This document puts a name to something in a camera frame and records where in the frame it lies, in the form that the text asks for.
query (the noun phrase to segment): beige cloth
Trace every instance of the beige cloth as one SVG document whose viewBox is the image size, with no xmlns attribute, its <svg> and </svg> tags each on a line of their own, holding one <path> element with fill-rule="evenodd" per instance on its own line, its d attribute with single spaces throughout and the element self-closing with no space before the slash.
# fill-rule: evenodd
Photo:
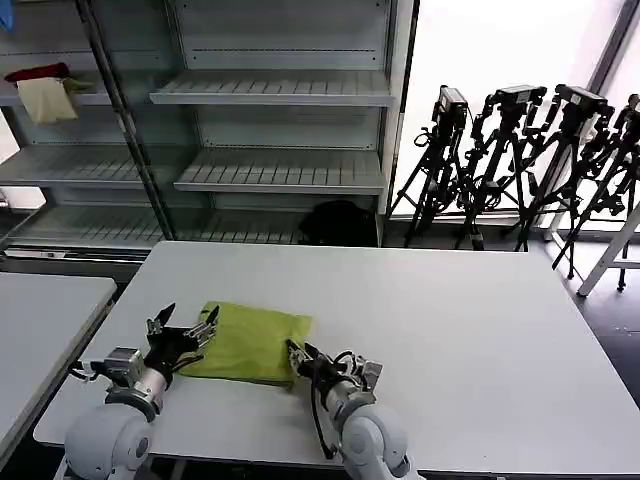
<svg viewBox="0 0 640 480">
<path fill-rule="evenodd" d="M 34 123 L 78 118 L 60 79 L 45 77 L 20 80 L 18 94 Z"/>
</svg>

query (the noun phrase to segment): green fabric bag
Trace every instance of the green fabric bag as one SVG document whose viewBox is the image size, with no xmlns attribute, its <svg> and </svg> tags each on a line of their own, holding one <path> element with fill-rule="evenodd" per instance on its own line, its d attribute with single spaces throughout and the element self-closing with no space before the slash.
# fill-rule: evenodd
<svg viewBox="0 0 640 480">
<path fill-rule="evenodd" d="M 213 339 L 199 352 L 204 358 L 180 370 L 189 377 L 227 378 L 253 382 L 291 382 L 293 372 L 285 340 L 302 345 L 311 328 L 311 317 L 207 302 L 198 322 L 220 306 Z"/>
</svg>

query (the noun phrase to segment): red cloth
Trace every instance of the red cloth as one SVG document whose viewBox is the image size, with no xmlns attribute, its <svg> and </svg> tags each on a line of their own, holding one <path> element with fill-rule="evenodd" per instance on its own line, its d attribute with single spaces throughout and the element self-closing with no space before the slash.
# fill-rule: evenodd
<svg viewBox="0 0 640 480">
<path fill-rule="evenodd" d="M 34 78 L 56 77 L 67 78 L 71 76 L 69 67 L 65 63 L 54 63 L 53 65 L 44 65 L 42 67 L 27 68 L 10 73 L 4 77 L 7 82 L 16 83 L 20 80 L 31 80 Z"/>
</svg>

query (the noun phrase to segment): gray table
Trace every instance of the gray table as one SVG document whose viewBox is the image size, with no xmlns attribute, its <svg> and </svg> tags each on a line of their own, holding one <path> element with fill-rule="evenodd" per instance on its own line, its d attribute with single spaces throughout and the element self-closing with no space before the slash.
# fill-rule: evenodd
<svg viewBox="0 0 640 480">
<path fill-rule="evenodd" d="M 84 357 L 145 347 L 146 318 L 176 302 L 188 326 L 208 300 L 312 315 L 322 350 L 382 361 L 420 470 L 640 474 L 640 412 L 543 257 L 161 243 Z M 35 438 L 61 444 L 106 386 L 68 379 Z M 278 387 L 178 377 L 156 427 L 158 455 L 331 463 L 307 399 Z"/>
<path fill-rule="evenodd" d="M 0 469 L 115 290 L 106 278 L 0 273 Z"/>
</svg>

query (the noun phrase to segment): empty shelf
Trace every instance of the empty shelf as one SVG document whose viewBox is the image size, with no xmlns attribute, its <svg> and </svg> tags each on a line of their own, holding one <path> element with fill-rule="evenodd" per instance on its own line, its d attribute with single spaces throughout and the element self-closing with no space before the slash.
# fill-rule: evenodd
<svg viewBox="0 0 640 480">
<path fill-rule="evenodd" d="M 297 245 L 304 213 L 218 210 L 205 227 L 182 231 L 181 240 Z"/>
<path fill-rule="evenodd" d="M 202 150 L 174 183 L 177 190 L 379 195 L 375 152 L 351 150 Z"/>
<path fill-rule="evenodd" d="M 8 244 L 150 249 L 163 239 L 151 207 L 59 206 L 36 215 Z"/>
<path fill-rule="evenodd" d="M 111 105 L 109 94 L 102 82 L 99 72 L 86 72 L 74 75 L 74 78 L 84 82 L 91 82 L 93 86 L 70 94 L 71 101 L 76 105 Z M 19 107 L 22 101 L 18 96 L 18 89 L 11 83 L 0 80 L 0 106 Z"/>
<path fill-rule="evenodd" d="M 195 105 L 393 103 L 384 72 L 366 70 L 189 70 L 149 96 L 153 103 Z"/>
<path fill-rule="evenodd" d="M 158 184 L 177 176 L 175 149 L 158 149 L 152 168 Z M 128 147 L 119 145 L 29 146 L 0 164 L 2 186 L 144 188 Z"/>
</svg>

